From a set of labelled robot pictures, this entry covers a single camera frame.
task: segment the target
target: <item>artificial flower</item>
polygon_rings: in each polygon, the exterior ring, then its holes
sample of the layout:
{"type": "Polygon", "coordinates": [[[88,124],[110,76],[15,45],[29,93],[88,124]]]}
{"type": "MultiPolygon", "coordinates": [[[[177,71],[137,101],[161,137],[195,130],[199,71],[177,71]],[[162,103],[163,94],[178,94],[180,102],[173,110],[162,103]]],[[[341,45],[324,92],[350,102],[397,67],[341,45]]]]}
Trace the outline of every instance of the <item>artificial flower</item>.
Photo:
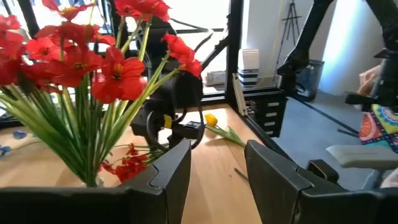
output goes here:
{"type": "Polygon", "coordinates": [[[106,49],[101,71],[93,80],[93,96],[102,103],[112,103],[116,98],[136,100],[144,89],[140,74],[145,70],[138,58],[124,59],[114,47],[106,49]]]}
{"type": "Polygon", "coordinates": [[[181,37],[165,34],[162,40],[166,41],[170,56],[176,58],[182,64],[181,70],[188,71],[193,76],[200,78],[202,65],[194,59],[195,52],[185,45],[181,37]]]}
{"type": "Polygon", "coordinates": [[[136,10],[134,10],[134,7],[131,3],[132,2],[130,0],[115,0],[114,5],[116,8],[116,13],[124,17],[133,16],[136,10]]]}
{"type": "Polygon", "coordinates": [[[162,0],[132,0],[135,10],[145,15],[154,15],[167,22],[170,7],[162,0]]]}
{"type": "Polygon", "coordinates": [[[52,41],[59,41],[54,42],[55,45],[60,45],[60,41],[63,38],[64,44],[72,41],[76,43],[82,51],[87,51],[88,47],[86,43],[90,40],[92,35],[94,35],[94,32],[91,30],[91,26],[74,24],[72,22],[62,22],[60,26],[45,26],[38,31],[35,37],[41,38],[50,36],[52,41]]]}
{"type": "Polygon", "coordinates": [[[36,86],[42,90],[49,92],[59,92],[59,89],[55,89],[50,86],[50,81],[54,74],[50,71],[50,64],[47,62],[36,62],[33,65],[23,65],[22,71],[26,77],[31,79],[36,86]]]}
{"type": "Polygon", "coordinates": [[[67,87],[78,87],[84,74],[101,67],[102,57],[93,51],[82,51],[73,46],[65,49],[67,56],[64,61],[51,61],[49,70],[55,74],[51,81],[67,87]]]}
{"type": "Polygon", "coordinates": [[[4,17],[0,15],[0,47],[5,47],[10,42],[18,42],[22,43],[24,41],[24,37],[15,33],[11,32],[10,30],[18,30],[21,28],[17,17],[10,15],[9,17],[4,17]]]}
{"type": "Polygon", "coordinates": [[[28,41],[26,50],[29,58],[34,60],[60,60],[60,47],[56,46],[49,37],[28,41]]]}
{"type": "Polygon", "coordinates": [[[10,85],[17,82],[21,69],[22,54],[25,47],[22,44],[7,45],[0,49],[0,85],[10,85]]]}
{"type": "Polygon", "coordinates": [[[113,164],[110,164],[107,160],[101,164],[101,167],[109,173],[116,175],[122,184],[147,168],[147,154],[139,155],[133,143],[129,145],[126,157],[123,157],[120,160],[122,160],[122,163],[116,166],[116,168],[114,168],[113,164]]]}
{"type": "Polygon", "coordinates": [[[167,22],[170,19],[169,9],[161,0],[115,0],[117,13],[120,16],[133,17],[138,20],[144,14],[144,21],[148,21],[150,16],[157,16],[167,22]]]}
{"type": "Polygon", "coordinates": [[[206,123],[209,126],[215,127],[217,125],[217,118],[216,116],[212,115],[212,114],[206,114],[205,115],[205,119],[206,119],[206,123]]]}
{"type": "Polygon", "coordinates": [[[115,45],[116,40],[112,35],[102,35],[99,33],[99,25],[87,25],[86,33],[90,42],[97,42],[101,44],[115,45]]]}
{"type": "Polygon", "coordinates": [[[181,70],[190,72],[194,77],[201,78],[202,65],[198,60],[186,63],[181,70]]]}
{"type": "Polygon", "coordinates": [[[104,170],[110,172],[111,174],[115,174],[112,165],[109,164],[108,161],[104,161],[104,162],[101,164],[101,167],[102,167],[104,170]]]}
{"type": "Polygon", "coordinates": [[[193,61],[195,52],[185,45],[181,37],[165,34],[162,40],[166,41],[171,57],[176,58],[182,64],[193,61]]]}
{"type": "Polygon", "coordinates": [[[60,16],[64,17],[67,21],[74,19],[79,12],[85,11],[89,7],[94,6],[94,3],[91,3],[83,6],[66,7],[65,9],[60,10],[54,0],[42,0],[42,2],[45,7],[52,11],[57,11],[60,16]]]}

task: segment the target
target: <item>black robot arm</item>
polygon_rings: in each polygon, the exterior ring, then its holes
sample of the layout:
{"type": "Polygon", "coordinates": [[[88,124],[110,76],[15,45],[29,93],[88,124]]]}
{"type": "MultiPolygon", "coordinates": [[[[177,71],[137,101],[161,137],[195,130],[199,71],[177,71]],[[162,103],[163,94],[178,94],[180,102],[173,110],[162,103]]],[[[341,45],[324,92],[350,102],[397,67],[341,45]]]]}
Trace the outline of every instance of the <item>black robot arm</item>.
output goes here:
{"type": "Polygon", "coordinates": [[[277,69],[277,74],[282,76],[280,88],[289,96],[297,92],[296,74],[308,65],[311,44],[332,2],[333,0],[314,0],[296,47],[289,53],[285,63],[277,69]]]}
{"type": "MultiPolygon", "coordinates": [[[[309,49],[319,26],[333,0],[314,0],[296,47],[277,69],[282,76],[280,88],[286,94],[296,94],[296,74],[301,72],[309,61],[309,49]]],[[[376,55],[383,58],[381,72],[369,96],[350,93],[346,103],[362,105],[368,111],[372,104],[388,106],[398,111],[398,8],[393,0],[366,0],[382,27],[382,36],[386,48],[376,55]]]]}

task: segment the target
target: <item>wooden table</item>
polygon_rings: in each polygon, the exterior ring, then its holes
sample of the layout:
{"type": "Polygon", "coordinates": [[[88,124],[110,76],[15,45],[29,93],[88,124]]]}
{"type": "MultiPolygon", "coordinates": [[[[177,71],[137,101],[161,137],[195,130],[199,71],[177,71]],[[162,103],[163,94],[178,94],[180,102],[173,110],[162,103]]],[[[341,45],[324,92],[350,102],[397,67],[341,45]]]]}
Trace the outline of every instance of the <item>wooden table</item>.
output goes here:
{"type": "MultiPolygon", "coordinates": [[[[218,118],[220,127],[231,126],[243,141],[259,141],[228,105],[208,106],[204,110],[205,114],[213,113],[218,118]]],[[[185,120],[199,121],[200,117],[197,112],[189,112],[185,120]]],[[[0,159],[0,186],[78,187],[81,184],[45,144],[31,134],[15,140],[12,138],[14,130],[1,130],[0,144],[14,149],[24,147],[0,159]]],[[[161,133],[160,141],[168,135],[161,133]]],[[[127,150],[122,145],[130,142],[146,144],[142,137],[134,136],[131,129],[127,129],[109,160],[122,157],[127,150]]],[[[243,148],[206,131],[200,145],[192,151],[191,178],[182,223],[261,223],[249,183],[235,173],[234,168],[246,174],[243,148]]],[[[99,175],[107,187],[119,184],[119,180],[106,171],[99,175]]]]}

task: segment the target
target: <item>black cable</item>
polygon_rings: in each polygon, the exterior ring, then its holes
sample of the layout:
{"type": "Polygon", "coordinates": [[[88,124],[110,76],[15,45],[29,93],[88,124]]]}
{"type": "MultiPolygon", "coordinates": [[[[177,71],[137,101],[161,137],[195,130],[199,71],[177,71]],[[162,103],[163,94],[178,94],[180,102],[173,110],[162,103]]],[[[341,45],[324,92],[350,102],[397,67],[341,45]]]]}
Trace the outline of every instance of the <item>black cable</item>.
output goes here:
{"type": "Polygon", "coordinates": [[[154,146],[154,147],[157,147],[158,149],[160,149],[160,150],[162,150],[162,151],[164,151],[164,152],[167,152],[167,151],[170,150],[170,149],[167,149],[166,147],[164,147],[163,145],[161,145],[161,144],[157,141],[157,139],[156,139],[156,137],[154,136],[154,134],[152,133],[152,130],[150,129],[150,126],[151,126],[150,119],[151,119],[152,115],[154,114],[154,112],[155,112],[155,111],[151,111],[151,112],[149,113],[148,117],[147,117],[147,125],[146,125],[146,128],[147,128],[148,139],[149,139],[149,141],[150,141],[150,142],[148,142],[148,144],[150,144],[150,145],[152,145],[152,146],[154,146]]]}
{"type": "Polygon", "coordinates": [[[185,118],[185,116],[187,115],[187,113],[188,113],[188,108],[184,108],[183,111],[182,111],[181,117],[179,117],[179,118],[173,120],[173,124],[178,124],[178,123],[180,123],[180,122],[185,118]]]}
{"type": "Polygon", "coordinates": [[[192,88],[192,92],[193,92],[193,97],[195,98],[196,104],[198,106],[198,111],[199,111],[199,116],[200,116],[200,129],[199,129],[199,133],[198,133],[198,139],[192,144],[192,149],[196,148],[199,143],[201,142],[203,135],[205,133],[205,120],[203,118],[203,111],[201,108],[201,103],[200,103],[200,99],[198,97],[197,94],[195,94],[195,90],[192,88]]]}

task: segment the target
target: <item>colorful fabric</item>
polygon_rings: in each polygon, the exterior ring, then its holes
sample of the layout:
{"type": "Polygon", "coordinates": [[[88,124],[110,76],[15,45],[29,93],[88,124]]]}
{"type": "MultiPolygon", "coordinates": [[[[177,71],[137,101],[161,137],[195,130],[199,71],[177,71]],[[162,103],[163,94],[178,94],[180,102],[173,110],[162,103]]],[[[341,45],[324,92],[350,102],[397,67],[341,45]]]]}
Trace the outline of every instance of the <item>colorful fabric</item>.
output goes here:
{"type": "Polygon", "coordinates": [[[398,113],[388,107],[372,105],[372,110],[363,116],[359,131],[362,144],[389,147],[398,153],[398,113]]]}

